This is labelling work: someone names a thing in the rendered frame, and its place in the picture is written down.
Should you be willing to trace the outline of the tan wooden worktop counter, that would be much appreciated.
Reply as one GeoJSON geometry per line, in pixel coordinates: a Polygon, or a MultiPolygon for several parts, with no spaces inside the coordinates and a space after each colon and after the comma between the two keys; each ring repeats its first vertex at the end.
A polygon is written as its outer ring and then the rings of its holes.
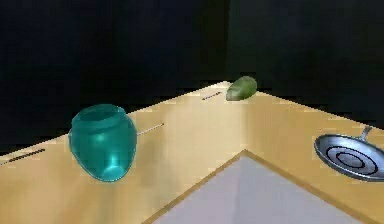
{"type": "Polygon", "coordinates": [[[317,136],[358,135],[364,126],[258,92],[228,102],[221,82],[132,113],[141,131],[129,173],[114,183],[90,177],[67,136],[0,157],[0,224],[147,224],[242,155],[255,158],[365,224],[384,224],[384,183],[363,182],[325,165],[317,136]],[[203,97],[222,92],[207,100],[203,97]]]}

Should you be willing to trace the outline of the green oval vegetable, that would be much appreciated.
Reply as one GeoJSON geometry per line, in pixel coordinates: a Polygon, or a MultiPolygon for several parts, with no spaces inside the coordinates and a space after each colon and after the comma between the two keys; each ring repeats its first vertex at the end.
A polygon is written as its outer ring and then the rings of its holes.
{"type": "Polygon", "coordinates": [[[257,92],[257,81],[250,76],[242,76],[233,82],[226,92],[227,101],[241,101],[257,92]]]}

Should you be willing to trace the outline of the teal glass vase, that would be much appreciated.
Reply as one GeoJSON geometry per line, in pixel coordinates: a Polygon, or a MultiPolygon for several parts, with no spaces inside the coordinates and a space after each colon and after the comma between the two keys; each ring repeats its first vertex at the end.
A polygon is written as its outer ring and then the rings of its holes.
{"type": "Polygon", "coordinates": [[[72,119],[68,138],[79,165],[99,181],[121,179],[133,163],[137,131],[119,106],[98,104],[82,109],[72,119]]]}

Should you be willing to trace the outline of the grey metal frying pan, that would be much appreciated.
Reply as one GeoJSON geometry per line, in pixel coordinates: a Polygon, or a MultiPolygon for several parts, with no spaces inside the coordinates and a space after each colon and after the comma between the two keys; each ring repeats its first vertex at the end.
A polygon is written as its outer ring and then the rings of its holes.
{"type": "Polygon", "coordinates": [[[350,178],[384,182],[384,150],[367,140],[370,126],[359,136],[324,134],[314,141],[318,157],[330,168],[350,178]]]}

